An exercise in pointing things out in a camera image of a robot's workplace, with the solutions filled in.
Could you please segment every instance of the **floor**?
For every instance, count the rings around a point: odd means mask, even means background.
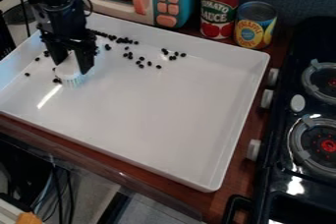
[[[4,0],[0,2],[0,10],[6,12],[11,7],[20,3],[20,0]],[[36,23],[29,25],[31,33],[36,31]],[[13,36],[16,45],[20,45],[27,39],[25,25],[9,26],[11,35]],[[94,224],[97,223],[100,216],[112,200],[113,196],[121,190],[121,186],[107,181],[99,176],[86,171],[81,171],[73,178],[76,197],[76,211],[74,216],[74,224]],[[7,179],[0,171],[0,192],[7,191]],[[65,190],[63,197],[64,201],[69,202],[68,190]],[[39,216],[46,217],[50,215],[50,208],[55,205],[55,198],[50,198],[39,211]],[[46,221],[47,224],[57,224],[58,211]],[[200,221],[168,208],[154,200],[141,196],[139,194],[132,194],[123,215],[119,219],[121,224],[196,224]]]

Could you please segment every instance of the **tomato sauce can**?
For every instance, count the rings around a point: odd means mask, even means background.
[[[213,39],[230,37],[238,5],[239,0],[201,0],[201,33]]]
[[[259,1],[244,3],[237,11],[235,41],[251,49],[268,46],[273,37],[277,12],[269,4]]]

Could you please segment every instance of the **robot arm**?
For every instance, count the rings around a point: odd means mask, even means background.
[[[83,0],[28,0],[33,7],[41,40],[56,65],[74,50],[82,74],[94,65],[95,35],[86,29]]]

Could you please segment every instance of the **white knob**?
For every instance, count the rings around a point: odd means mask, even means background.
[[[267,85],[269,86],[275,86],[276,82],[278,81],[279,78],[279,69],[270,69],[268,73],[268,78],[267,78]]]
[[[306,107],[306,101],[303,96],[300,94],[296,94],[295,96],[292,97],[291,100],[291,109],[294,112],[301,112],[305,109]]]
[[[260,146],[261,146],[260,140],[251,140],[248,147],[247,159],[251,161],[256,161],[257,156],[259,155]]]
[[[274,95],[273,90],[266,89],[262,94],[260,107],[264,109],[269,109],[272,103],[273,95]]]

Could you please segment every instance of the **can label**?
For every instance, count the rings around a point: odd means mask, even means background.
[[[215,39],[231,36],[238,0],[234,6],[221,0],[201,0],[201,28],[203,35]]]
[[[270,44],[275,24],[276,18],[266,22],[237,19],[235,40],[242,47],[261,49]]]

